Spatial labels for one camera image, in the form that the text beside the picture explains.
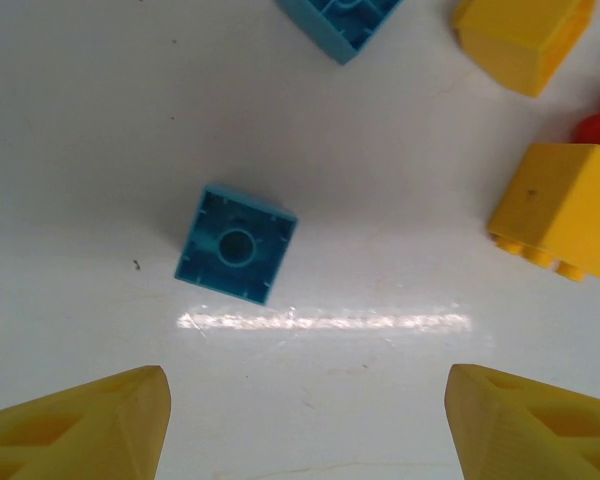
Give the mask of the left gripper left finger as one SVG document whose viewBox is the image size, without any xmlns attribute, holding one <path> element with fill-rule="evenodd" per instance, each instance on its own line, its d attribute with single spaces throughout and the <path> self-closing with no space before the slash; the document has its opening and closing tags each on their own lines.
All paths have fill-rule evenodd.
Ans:
<svg viewBox="0 0 600 480">
<path fill-rule="evenodd" d="M 154 480 L 171 413 L 143 366 L 0 410 L 0 480 Z"/>
</svg>

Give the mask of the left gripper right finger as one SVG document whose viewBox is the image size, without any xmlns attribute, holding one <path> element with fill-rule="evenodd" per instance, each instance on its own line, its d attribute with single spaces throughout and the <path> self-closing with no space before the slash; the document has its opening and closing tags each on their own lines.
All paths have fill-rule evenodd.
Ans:
<svg viewBox="0 0 600 480">
<path fill-rule="evenodd" d="M 600 480 L 600 399 L 455 364 L 446 417 L 464 480 Z"/>
</svg>

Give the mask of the small blue lego brick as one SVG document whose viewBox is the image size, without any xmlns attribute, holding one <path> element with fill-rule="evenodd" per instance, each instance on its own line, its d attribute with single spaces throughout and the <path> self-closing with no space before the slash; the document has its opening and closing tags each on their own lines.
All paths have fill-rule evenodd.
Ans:
<svg viewBox="0 0 600 480">
<path fill-rule="evenodd" d="M 355 58 L 404 0 L 275 0 L 327 56 Z"/>
<path fill-rule="evenodd" d="M 175 278 L 264 305 L 298 219 L 290 211 L 210 184 L 202 191 Z"/>
</svg>

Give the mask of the yellow lego brick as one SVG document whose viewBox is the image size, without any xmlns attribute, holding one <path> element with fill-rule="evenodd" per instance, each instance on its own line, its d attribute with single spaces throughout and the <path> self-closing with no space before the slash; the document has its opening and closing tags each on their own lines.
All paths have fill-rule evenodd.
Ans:
<svg viewBox="0 0 600 480">
<path fill-rule="evenodd" d="M 589 27 L 598 0 L 461 0 L 465 54 L 506 89 L 537 97 Z"/>
<path fill-rule="evenodd" d="M 500 249 L 572 281 L 600 278 L 600 145 L 531 145 L 487 231 Z"/>
</svg>

